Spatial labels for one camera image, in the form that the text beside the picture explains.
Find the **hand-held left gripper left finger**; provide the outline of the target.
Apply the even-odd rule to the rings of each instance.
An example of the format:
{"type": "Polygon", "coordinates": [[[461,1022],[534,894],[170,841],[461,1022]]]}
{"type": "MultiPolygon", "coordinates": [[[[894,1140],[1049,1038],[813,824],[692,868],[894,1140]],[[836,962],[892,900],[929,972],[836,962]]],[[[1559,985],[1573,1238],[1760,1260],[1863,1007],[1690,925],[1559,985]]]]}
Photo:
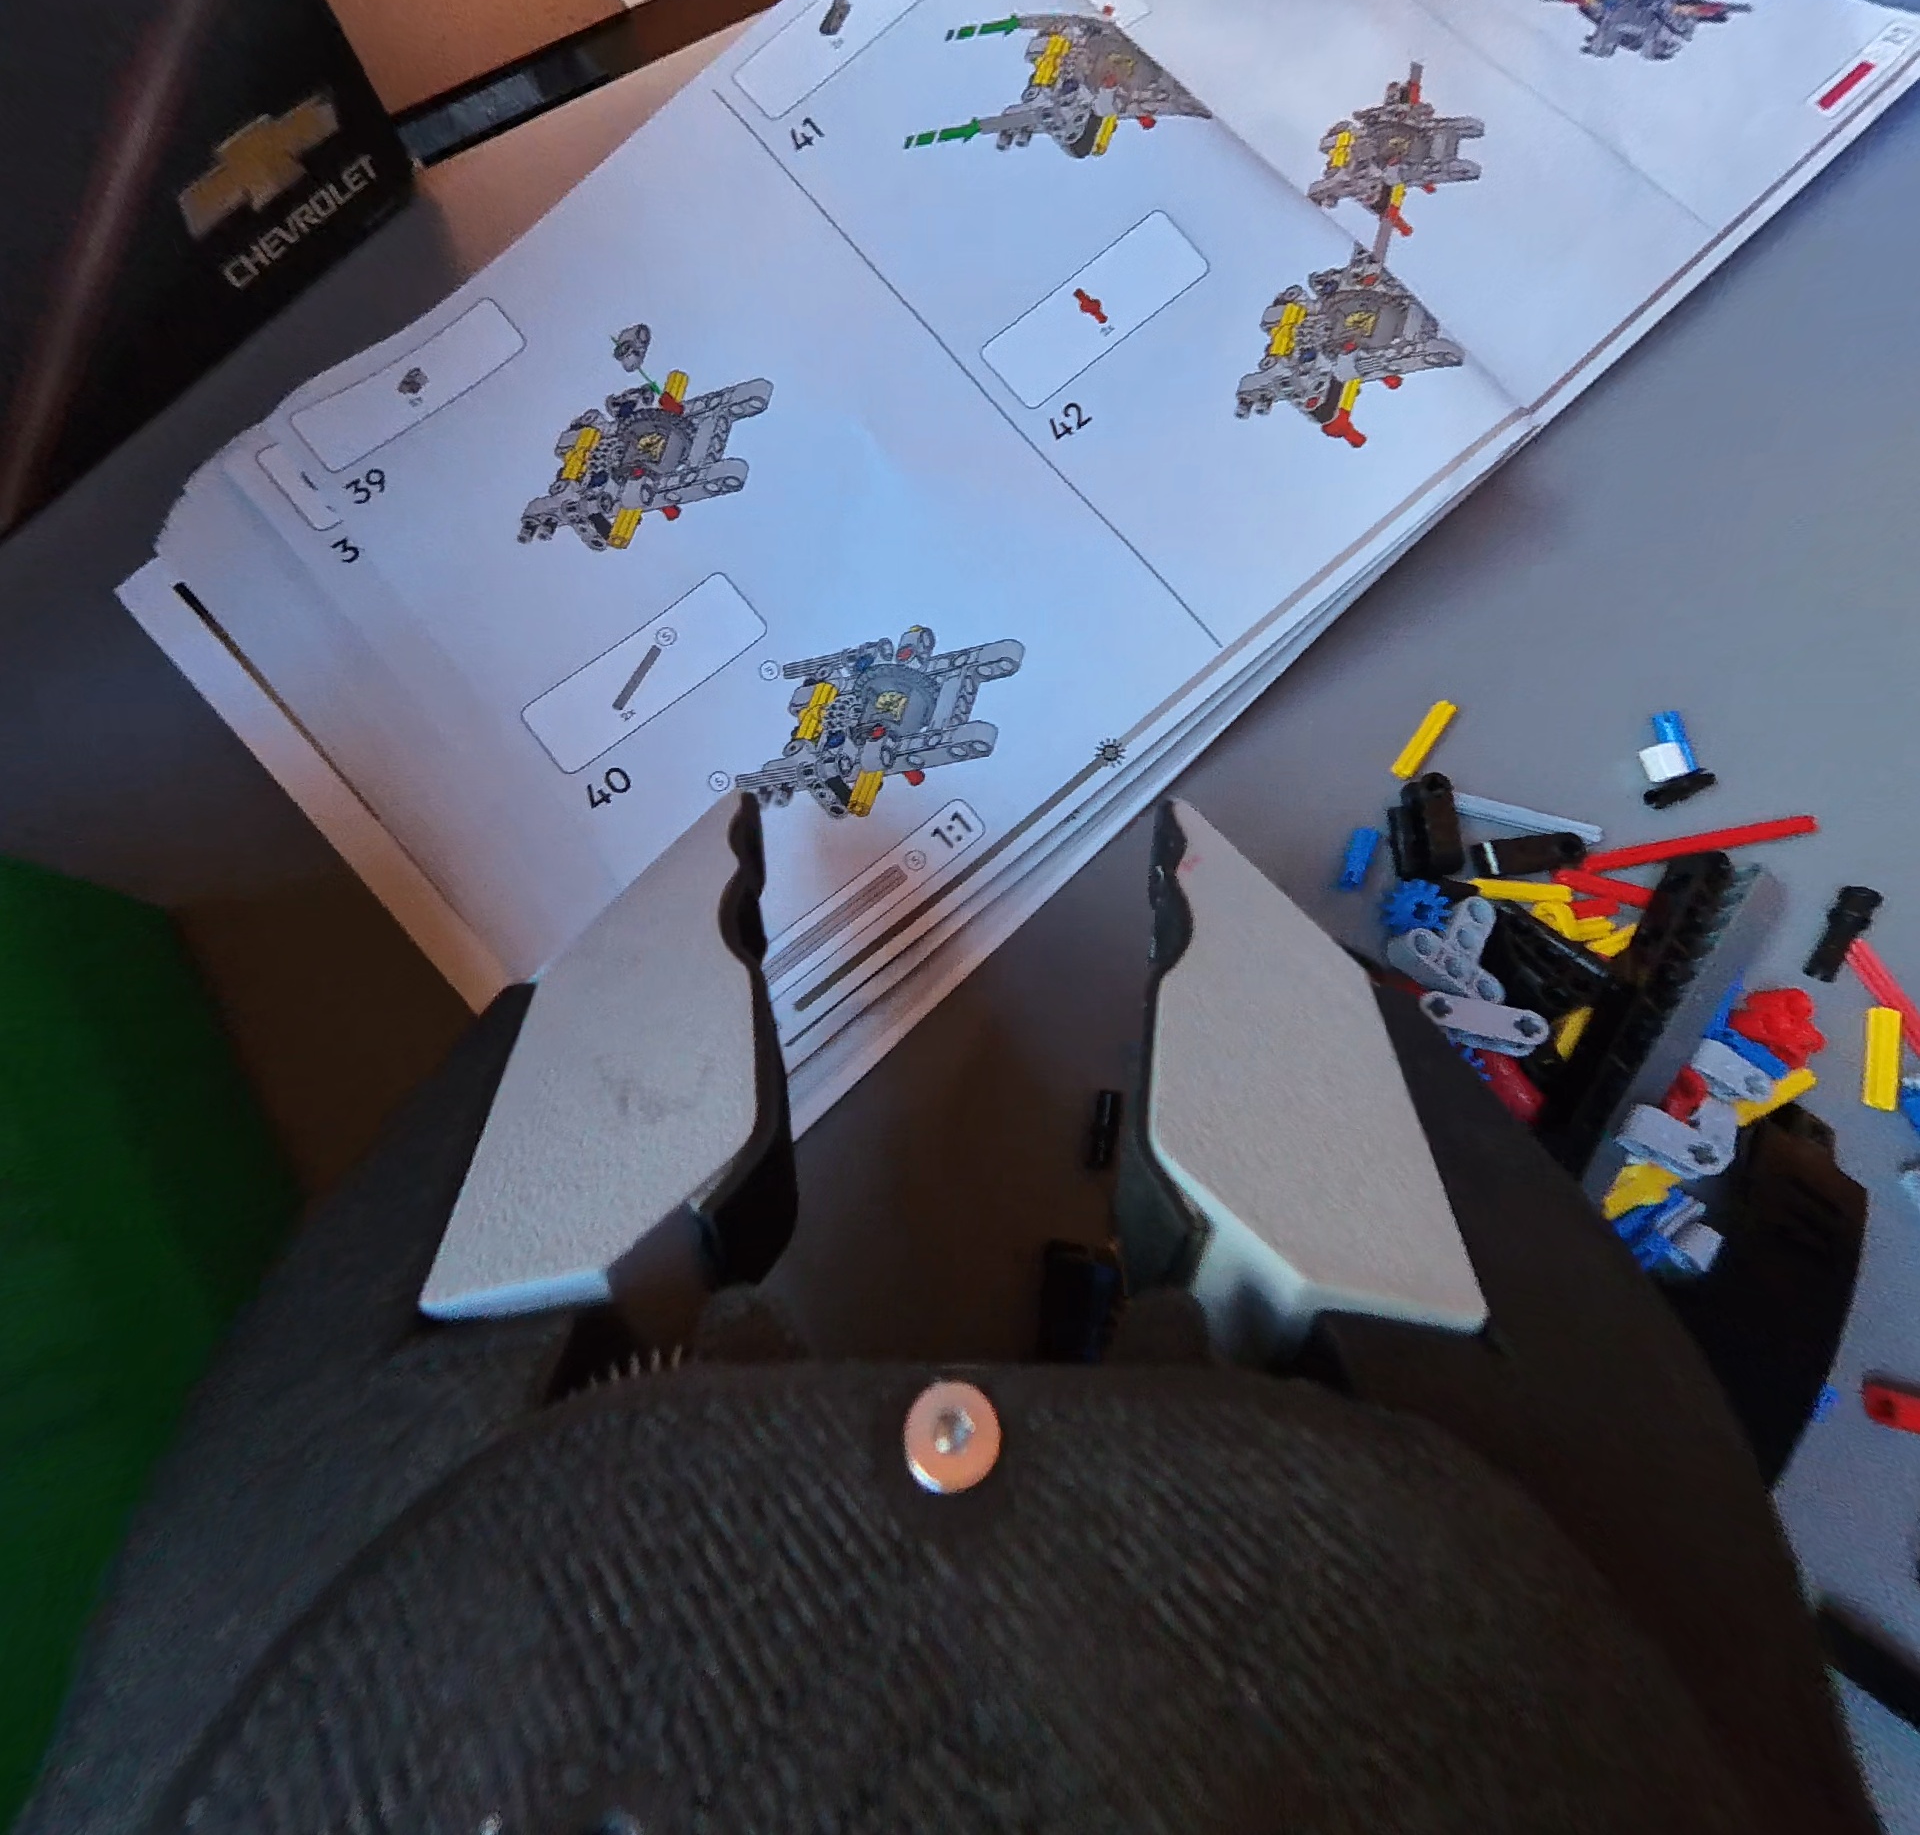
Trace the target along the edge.
{"type": "Polygon", "coordinates": [[[770,1273],[798,1193],[763,885],[758,801],[725,796],[540,972],[421,1317],[689,1321],[770,1273]]]}

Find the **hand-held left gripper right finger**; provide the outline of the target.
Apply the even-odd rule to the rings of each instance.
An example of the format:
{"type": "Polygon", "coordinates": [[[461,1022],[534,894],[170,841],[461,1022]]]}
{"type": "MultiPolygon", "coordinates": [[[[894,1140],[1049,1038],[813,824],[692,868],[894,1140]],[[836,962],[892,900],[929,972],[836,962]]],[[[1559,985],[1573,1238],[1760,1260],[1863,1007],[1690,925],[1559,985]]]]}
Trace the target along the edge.
{"type": "Polygon", "coordinates": [[[1362,967],[1185,800],[1156,806],[1126,1290],[1186,1296],[1223,1358],[1331,1313],[1471,1335],[1487,1307],[1362,967]]]}

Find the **heap of toy bricks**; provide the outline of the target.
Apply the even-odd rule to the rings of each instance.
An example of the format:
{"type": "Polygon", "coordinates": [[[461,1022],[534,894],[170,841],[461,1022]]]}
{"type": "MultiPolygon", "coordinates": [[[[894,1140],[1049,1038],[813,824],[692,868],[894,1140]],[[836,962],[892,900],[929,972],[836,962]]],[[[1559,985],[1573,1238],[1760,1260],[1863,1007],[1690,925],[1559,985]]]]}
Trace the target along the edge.
{"type": "Polygon", "coordinates": [[[1391,766],[1336,885],[1379,853],[1381,979],[1514,1122],[1524,1167],[1578,1213],[1616,1285],[1685,1341],[1766,1480],[1837,1398],[1868,1197],[1813,1109],[1814,993],[1868,982],[1865,1107],[1916,1112],[1916,1010],[1865,946],[1880,894],[1838,887],[1799,978],[1750,979],[1784,894],[1747,852],[1814,835],[1781,815],[1607,846],[1578,824],[1481,808],[1433,766],[1438,701],[1391,766]]]}

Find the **blue and white toy piece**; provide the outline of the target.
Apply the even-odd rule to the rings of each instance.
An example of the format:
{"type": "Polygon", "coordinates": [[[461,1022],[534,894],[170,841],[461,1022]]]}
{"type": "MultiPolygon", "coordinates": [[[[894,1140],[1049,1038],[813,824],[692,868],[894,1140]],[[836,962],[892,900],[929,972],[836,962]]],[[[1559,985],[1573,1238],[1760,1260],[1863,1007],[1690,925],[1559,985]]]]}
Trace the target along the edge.
{"type": "Polygon", "coordinates": [[[1653,712],[1650,734],[1651,743],[1636,755],[1645,780],[1644,806],[1662,813],[1715,786],[1719,778],[1698,764],[1693,736],[1677,709],[1653,712]]]}

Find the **green cloth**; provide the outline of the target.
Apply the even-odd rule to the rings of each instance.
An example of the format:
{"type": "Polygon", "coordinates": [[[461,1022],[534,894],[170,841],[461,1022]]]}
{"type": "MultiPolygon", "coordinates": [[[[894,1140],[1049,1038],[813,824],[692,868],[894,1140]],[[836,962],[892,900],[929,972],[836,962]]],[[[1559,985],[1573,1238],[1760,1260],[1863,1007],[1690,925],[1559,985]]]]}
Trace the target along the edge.
{"type": "Polygon", "coordinates": [[[10,859],[1,1203],[4,1718],[35,1739],[296,1187],[168,917],[10,859]]]}

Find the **open instruction booklet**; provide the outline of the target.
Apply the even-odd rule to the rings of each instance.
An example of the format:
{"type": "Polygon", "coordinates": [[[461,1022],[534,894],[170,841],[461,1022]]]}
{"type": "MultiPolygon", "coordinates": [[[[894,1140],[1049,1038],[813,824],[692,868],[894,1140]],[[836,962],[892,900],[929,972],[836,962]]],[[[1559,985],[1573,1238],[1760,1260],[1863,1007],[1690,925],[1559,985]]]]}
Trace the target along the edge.
{"type": "Polygon", "coordinates": [[[779,0],[131,617],[472,1001],[767,806],[797,1124],[1916,84],[1916,0],[779,0]]]}

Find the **black printed box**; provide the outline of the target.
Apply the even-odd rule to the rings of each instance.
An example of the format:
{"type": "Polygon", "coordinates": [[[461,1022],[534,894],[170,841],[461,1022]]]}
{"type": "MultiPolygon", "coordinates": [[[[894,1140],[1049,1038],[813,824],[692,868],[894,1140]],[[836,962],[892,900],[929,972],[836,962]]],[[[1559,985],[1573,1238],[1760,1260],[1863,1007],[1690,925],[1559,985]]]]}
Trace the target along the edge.
{"type": "Polygon", "coordinates": [[[328,0],[1,0],[1,530],[339,264],[413,171],[328,0]]]}

